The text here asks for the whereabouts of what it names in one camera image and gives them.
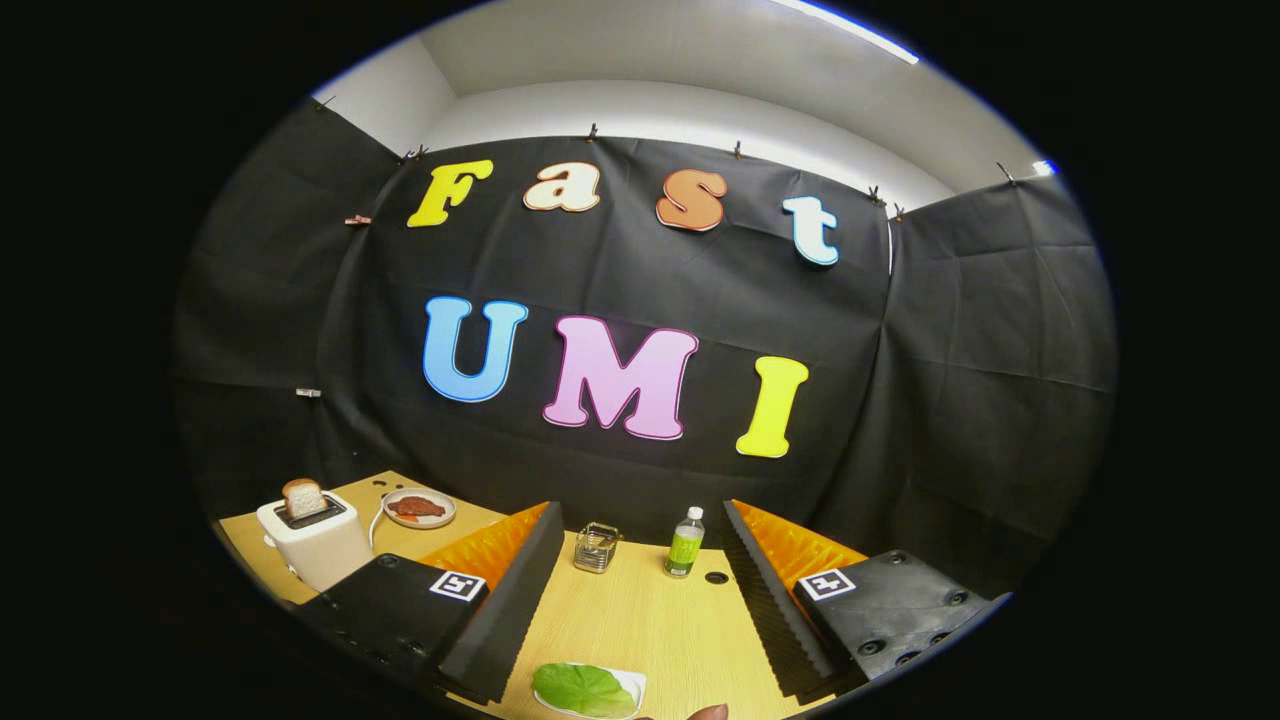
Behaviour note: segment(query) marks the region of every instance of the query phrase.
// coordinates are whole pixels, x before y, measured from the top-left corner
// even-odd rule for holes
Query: plate
[[[387,506],[392,502],[398,502],[406,497],[425,497],[431,502],[439,505],[444,509],[444,515],[416,515],[416,520],[406,520],[404,518],[411,518],[411,515],[401,516],[397,515],[394,510]],[[413,528],[415,530],[422,530],[428,528],[439,528],[440,525],[448,525],[453,516],[458,512],[458,507],[453,503],[453,498],[435,492],[434,489],[426,488],[402,488],[387,493],[383,498],[383,512],[388,518],[394,520],[397,524],[404,525],[406,528]]]
[[[586,665],[586,662],[566,662],[564,665]],[[622,717],[621,720],[628,720],[630,717],[635,717],[636,715],[639,715],[640,703],[644,702],[644,688],[646,684],[649,684],[649,678],[641,675],[640,673],[627,673],[626,670],[614,670],[612,667],[600,667],[600,670],[604,670],[608,674],[617,678],[618,684],[622,685],[622,689],[631,693],[631,697],[636,701],[636,711],[632,712],[631,715],[627,715],[626,717]],[[554,705],[550,705],[549,702],[543,700],[543,696],[538,694],[538,691],[534,691],[534,700],[540,702],[544,707],[554,710],[556,712],[559,712],[562,715],[572,715],[573,717],[591,717],[590,715],[582,715],[580,712],[573,712],[572,710],[561,710],[559,707],[556,707]]]

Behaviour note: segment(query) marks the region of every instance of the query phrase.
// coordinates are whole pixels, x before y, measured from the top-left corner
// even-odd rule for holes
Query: letter m
[[[623,366],[604,320],[568,315],[556,323],[556,331],[564,338],[564,364],[556,402],[543,410],[547,421],[585,425],[589,416],[582,396],[590,391],[596,419],[608,429],[639,393],[636,411],[622,423],[628,433],[650,439],[685,434],[677,418],[680,386],[685,364],[698,350],[696,337],[673,329],[654,331]]]

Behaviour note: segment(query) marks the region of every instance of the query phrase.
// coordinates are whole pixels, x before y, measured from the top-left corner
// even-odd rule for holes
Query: metal cup holder
[[[603,573],[609,569],[609,561],[618,550],[622,533],[617,528],[602,525],[600,523],[588,523],[577,533],[577,544],[573,547],[573,565],[589,573]]]

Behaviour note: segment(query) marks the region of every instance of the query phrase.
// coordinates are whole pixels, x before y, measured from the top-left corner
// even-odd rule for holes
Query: green lettuce
[[[549,662],[534,673],[534,689],[548,705],[588,717],[617,720],[636,711],[636,701],[608,670]]]

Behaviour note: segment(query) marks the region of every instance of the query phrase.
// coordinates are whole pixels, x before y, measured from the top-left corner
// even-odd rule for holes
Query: table surface
[[[387,471],[330,492],[360,512],[367,533],[383,493],[401,486],[425,487]],[[374,530],[374,553],[394,552],[416,560],[506,518],[453,501],[457,515],[442,528],[411,529],[380,519]],[[262,542],[262,527],[252,512],[227,518],[221,527],[244,562],[276,596],[297,603],[316,596],[288,571],[279,552]],[[685,720],[696,710],[722,702],[728,703],[733,720],[776,720],[831,700],[828,696],[801,706],[778,691],[723,551],[699,551],[690,577],[673,579],[662,569],[666,547],[623,541],[609,569],[598,575],[573,566],[575,539],[575,532],[564,533],[559,560],[520,648],[503,702],[479,706],[449,697],[498,717],[563,720],[568,716],[534,700],[534,671],[545,662],[586,662],[646,675],[637,716],[655,720]],[[713,570],[728,575],[730,582],[707,582],[704,575]]]

